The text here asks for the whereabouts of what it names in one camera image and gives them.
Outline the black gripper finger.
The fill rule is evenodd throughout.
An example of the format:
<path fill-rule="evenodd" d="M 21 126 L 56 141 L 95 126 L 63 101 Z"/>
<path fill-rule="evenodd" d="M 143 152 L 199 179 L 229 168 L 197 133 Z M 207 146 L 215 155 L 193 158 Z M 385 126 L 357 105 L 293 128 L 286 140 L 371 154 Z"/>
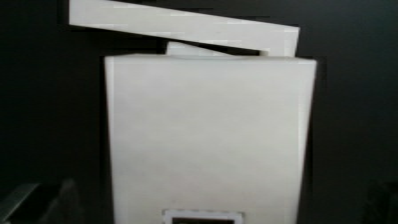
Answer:
<path fill-rule="evenodd" d="M 74 181 L 21 184 L 0 202 L 0 224 L 79 224 Z"/>

